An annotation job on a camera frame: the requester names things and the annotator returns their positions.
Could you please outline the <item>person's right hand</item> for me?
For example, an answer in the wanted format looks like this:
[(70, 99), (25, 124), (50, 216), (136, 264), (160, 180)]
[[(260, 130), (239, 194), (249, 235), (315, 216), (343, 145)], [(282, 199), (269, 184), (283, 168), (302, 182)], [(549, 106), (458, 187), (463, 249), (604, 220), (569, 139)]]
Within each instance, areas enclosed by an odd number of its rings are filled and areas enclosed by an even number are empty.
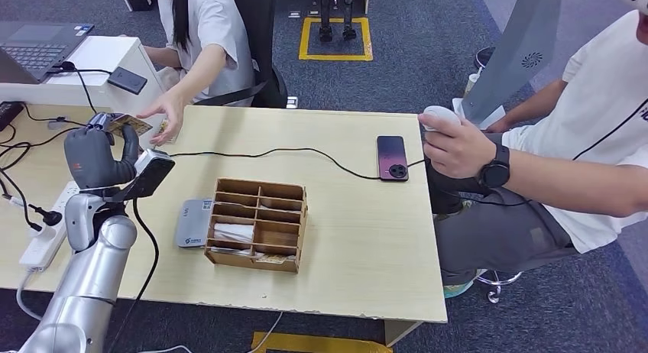
[(497, 120), (493, 124), (489, 125), (484, 132), (485, 133), (504, 133), (508, 130), (510, 130), (513, 127), (514, 123), (504, 116), (503, 118)]

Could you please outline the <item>person's left hand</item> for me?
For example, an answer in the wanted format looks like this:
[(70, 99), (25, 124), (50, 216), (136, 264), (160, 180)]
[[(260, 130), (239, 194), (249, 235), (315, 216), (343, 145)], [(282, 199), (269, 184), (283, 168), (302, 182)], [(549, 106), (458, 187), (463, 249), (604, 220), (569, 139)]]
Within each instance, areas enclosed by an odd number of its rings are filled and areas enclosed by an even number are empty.
[(456, 123), (420, 114), (418, 120), (432, 129), (424, 134), (423, 153), (433, 168), (445, 176), (476, 177), (496, 156), (496, 144), (463, 118)]
[(149, 118), (157, 114), (165, 114), (167, 117), (166, 128), (150, 139), (153, 145), (162, 145), (176, 136), (183, 125), (184, 109), (191, 103), (191, 98), (175, 89), (171, 89), (161, 95), (152, 105), (137, 115), (139, 119)]

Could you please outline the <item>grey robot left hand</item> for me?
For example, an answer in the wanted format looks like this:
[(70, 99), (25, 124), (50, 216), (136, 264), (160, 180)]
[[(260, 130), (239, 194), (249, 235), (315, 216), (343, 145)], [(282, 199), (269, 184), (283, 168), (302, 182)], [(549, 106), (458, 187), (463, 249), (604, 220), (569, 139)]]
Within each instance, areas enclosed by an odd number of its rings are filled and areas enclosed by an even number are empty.
[(114, 142), (106, 131), (111, 120), (110, 114), (95, 114), (87, 124), (72, 130), (64, 139), (67, 166), (81, 190), (122, 185), (136, 177), (138, 133), (129, 124), (121, 127), (124, 145), (121, 160), (115, 160), (111, 149)]

